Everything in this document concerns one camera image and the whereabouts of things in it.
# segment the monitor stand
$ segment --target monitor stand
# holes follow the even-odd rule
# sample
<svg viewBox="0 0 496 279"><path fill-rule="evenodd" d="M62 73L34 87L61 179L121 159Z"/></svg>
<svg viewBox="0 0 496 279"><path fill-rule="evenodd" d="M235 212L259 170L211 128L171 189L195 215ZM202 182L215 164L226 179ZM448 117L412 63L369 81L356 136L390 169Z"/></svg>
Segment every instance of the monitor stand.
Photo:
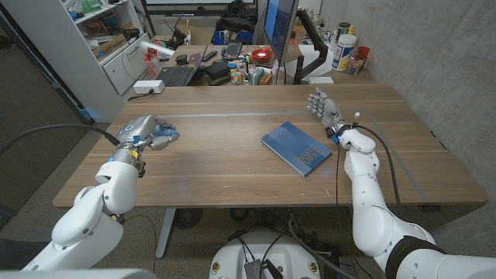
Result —
<svg viewBox="0 0 496 279"><path fill-rule="evenodd" d="M302 78L306 77L320 65L326 62L328 47L324 44L324 42L322 42L322 39L320 39L319 35L317 34L317 30L313 26L312 20L308 17L308 14L307 12L305 12L305 10L299 9L296 12L296 16L301 20L305 31L307 32L310 40L313 43L314 50L319 52L319 57L308 64L307 67L303 67L303 59L305 58L305 56L298 56L293 84L301 84L302 82L307 84L306 81L301 81Z"/></svg>

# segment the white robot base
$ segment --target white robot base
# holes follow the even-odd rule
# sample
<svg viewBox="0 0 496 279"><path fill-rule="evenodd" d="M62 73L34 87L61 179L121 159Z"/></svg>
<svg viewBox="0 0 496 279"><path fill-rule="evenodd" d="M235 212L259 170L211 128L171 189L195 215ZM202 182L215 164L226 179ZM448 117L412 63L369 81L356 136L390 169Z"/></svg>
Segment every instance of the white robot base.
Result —
<svg viewBox="0 0 496 279"><path fill-rule="evenodd" d="M241 239L250 248L255 260L262 260L269 245L279 236L277 232L249 232ZM253 261L247 248L246 258ZM243 244L238 239L233 239L221 248L212 260L210 279L235 279L246 278L244 265L245 255ZM320 278L319 268L315 258L289 236L282 236L270 248L266 256L276 268L281 270L284 278ZM272 278L269 270L263 269L264 278Z"/></svg>

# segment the black laptop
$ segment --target black laptop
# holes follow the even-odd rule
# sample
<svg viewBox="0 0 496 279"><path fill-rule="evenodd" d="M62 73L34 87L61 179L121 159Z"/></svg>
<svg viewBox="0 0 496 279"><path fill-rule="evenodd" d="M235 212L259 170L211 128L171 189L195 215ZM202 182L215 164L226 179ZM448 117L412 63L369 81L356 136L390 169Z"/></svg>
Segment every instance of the black laptop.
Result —
<svg viewBox="0 0 496 279"><path fill-rule="evenodd" d="M188 82L195 75L196 70L200 67L202 63L203 56L205 55L205 51L208 46L205 46L205 49L200 54L199 59L196 61L193 67L165 67L160 71L156 80L164 81L164 85L166 87L177 87L177 86L186 86Z"/></svg>

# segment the table leg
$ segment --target table leg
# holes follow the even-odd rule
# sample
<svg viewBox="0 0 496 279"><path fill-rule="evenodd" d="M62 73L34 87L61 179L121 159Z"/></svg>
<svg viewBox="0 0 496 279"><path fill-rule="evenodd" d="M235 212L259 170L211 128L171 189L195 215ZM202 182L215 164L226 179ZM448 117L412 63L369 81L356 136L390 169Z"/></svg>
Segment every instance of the table leg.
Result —
<svg viewBox="0 0 496 279"><path fill-rule="evenodd" d="M169 237L172 234L172 223L174 221L175 213L175 208L165 209L164 222L162 223L162 230L160 231L160 236L157 242L157 251L155 252L155 257L157 259L163 259L165 257L165 253L167 252Z"/></svg>

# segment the shelf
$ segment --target shelf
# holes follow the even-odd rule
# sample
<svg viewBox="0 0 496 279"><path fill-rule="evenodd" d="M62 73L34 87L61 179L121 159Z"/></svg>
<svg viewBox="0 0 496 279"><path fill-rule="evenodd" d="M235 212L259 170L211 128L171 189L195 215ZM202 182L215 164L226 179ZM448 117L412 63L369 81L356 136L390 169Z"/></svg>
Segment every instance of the shelf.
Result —
<svg viewBox="0 0 496 279"><path fill-rule="evenodd" d="M118 6L118 5L121 5L121 4L123 4L123 3L126 3L127 1L129 1L129 0L121 0L121 1L120 1L119 3L117 3L117 4L108 4L108 5L103 5L103 6L102 6L102 8L101 8L101 9L99 9L99 10L95 10L94 12L89 12L89 13L87 13L87 14L84 14L84 16L83 16L82 18L76 19L76 20L74 21L74 23L79 24L79 23L84 22L84 21L86 21L86 20L88 20L88 19L92 19L92 18L94 18L94 17L96 17L96 16L98 16L98 15L101 15L101 14L102 14L102 13L104 13L104 12L107 12L108 10L111 10L111 9L115 8L115 7L116 7L116 6Z"/></svg>
<svg viewBox="0 0 496 279"><path fill-rule="evenodd" d="M131 45L131 43L134 43L135 41L136 41L136 38L135 37L131 38L131 40L129 40L129 42L126 42L125 44L123 44L118 50L114 51L113 53L111 53L107 57L103 58L102 61L99 61L100 66L103 66L103 65L107 64L107 62L109 62L112 58L114 58L117 55L119 55L119 53L121 53L123 50L125 50L127 47L129 47Z"/></svg>

